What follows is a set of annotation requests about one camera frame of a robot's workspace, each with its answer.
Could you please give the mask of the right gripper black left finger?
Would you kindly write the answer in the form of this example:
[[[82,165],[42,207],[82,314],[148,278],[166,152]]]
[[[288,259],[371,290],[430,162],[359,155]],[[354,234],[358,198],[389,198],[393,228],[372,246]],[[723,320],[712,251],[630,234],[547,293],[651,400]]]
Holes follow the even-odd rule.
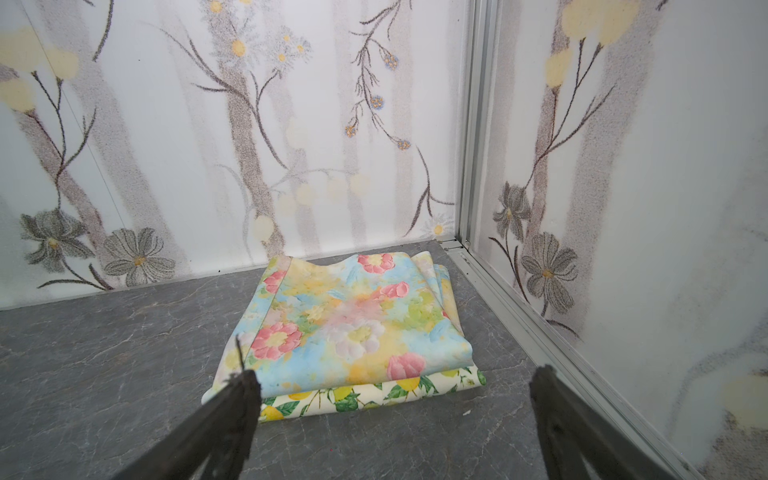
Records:
[[[244,370],[116,479],[237,479],[249,458],[262,405]]]

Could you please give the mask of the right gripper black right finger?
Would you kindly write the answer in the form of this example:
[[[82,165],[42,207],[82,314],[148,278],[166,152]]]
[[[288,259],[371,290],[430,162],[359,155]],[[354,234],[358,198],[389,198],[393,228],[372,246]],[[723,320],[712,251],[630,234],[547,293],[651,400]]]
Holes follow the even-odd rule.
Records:
[[[550,479],[670,479],[566,384],[550,365],[529,383],[543,461]]]

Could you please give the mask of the pastel floral skirt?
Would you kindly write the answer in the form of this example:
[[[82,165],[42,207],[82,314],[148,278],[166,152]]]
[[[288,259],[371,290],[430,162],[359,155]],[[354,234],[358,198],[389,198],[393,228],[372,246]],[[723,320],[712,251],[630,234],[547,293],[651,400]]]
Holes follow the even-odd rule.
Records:
[[[273,258],[222,354],[212,399],[242,369],[263,399],[475,365],[446,267],[426,251],[321,266]]]

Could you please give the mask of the lemon print yellow skirt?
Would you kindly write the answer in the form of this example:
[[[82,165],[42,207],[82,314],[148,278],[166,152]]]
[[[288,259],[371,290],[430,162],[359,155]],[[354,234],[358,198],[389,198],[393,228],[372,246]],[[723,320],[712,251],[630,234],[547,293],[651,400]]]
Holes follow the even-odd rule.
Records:
[[[354,412],[400,405],[486,385],[474,365],[403,380],[324,388],[280,395],[262,402],[260,422]]]

